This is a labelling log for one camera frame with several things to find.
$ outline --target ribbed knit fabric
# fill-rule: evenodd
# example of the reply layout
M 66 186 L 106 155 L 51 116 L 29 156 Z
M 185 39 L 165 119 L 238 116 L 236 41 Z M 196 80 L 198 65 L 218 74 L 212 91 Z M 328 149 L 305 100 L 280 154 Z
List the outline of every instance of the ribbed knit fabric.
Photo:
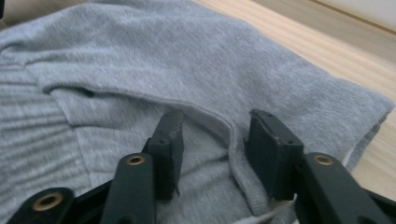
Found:
M 269 211 L 247 163 L 249 114 L 277 115 L 348 169 L 392 110 L 242 21 L 185 1 L 100 1 L 0 32 L 0 220 L 32 194 L 111 179 L 161 115 L 185 114 L 180 197 L 158 223 L 233 223 Z M 291 223 L 291 210 L 274 223 Z

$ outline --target gray fabric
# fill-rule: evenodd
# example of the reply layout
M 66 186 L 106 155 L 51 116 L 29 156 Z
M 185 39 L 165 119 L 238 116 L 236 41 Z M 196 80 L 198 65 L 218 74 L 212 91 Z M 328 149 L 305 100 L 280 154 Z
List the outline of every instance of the gray fabric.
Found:
M 71 7 L 0 33 L 0 219 L 49 187 L 77 195 L 112 178 L 161 115 L 185 113 L 181 197 L 159 223 L 232 223 L 269 211 L 242 139 L 276 114 L 305 152 L 353 168 L 392 101 L 329 76 L 242 21 L 190 2 Z M 286 211 L 274 223 L 291 223 Z

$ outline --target wooden surface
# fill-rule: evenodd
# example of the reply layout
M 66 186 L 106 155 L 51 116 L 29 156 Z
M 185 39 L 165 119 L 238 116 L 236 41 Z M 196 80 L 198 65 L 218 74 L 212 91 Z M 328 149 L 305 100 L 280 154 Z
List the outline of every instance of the wooden surface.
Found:
M 396 31 L 395 0 L 318 0 L 348 14 Z
M 382 92 L 396 102 L 396 35 L 308 0 L 196 0 L 247 21 L 309 62 Z M 82 0 L 7 0 L 0 29 Z M 396 201 L 396 112 L 352 173 L 365 188 Z

